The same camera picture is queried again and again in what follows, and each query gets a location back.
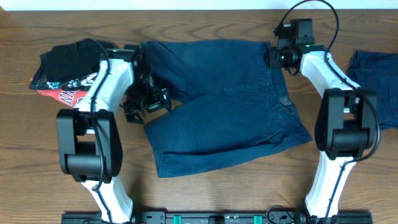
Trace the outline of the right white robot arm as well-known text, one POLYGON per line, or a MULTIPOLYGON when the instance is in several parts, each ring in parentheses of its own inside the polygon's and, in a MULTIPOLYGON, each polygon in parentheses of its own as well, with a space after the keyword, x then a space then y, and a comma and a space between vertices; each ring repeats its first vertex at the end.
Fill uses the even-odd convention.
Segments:
POLYGON ((320 158, 312 188, 305 197, 307 223, 337 223, 338 202, 353 167, 374 153, 380 140, 376 92, 350 80, 321 45, 273 47, 269 68, 295 68, 322 98, 315 125, 320 158))

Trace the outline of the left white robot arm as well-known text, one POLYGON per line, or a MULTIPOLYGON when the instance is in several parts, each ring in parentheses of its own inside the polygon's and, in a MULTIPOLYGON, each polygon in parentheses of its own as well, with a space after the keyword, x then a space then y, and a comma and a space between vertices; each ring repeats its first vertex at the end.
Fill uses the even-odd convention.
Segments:
POLYGON ((56 117, 60 167, 89 190, 100 211, 65 213, 62 223, 139 223, 134 202, 119 175, 123 149, 115 115, 123 108, 127 122, 143 124, 142 111, 172 109, 169 91, 152 79, 138 45, 107 49, 87 95, 56 117))

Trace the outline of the dark blue shorts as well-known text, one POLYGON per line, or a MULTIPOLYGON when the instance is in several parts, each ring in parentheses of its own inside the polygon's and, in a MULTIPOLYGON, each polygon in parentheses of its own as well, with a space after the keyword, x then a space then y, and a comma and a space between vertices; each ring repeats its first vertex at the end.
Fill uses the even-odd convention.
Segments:
POLYGON ((144 127, 160 178, 223 169, 311 141, 283 73, 266 65, 268 42, 141 47, 156 84, 180 102, 144 127))

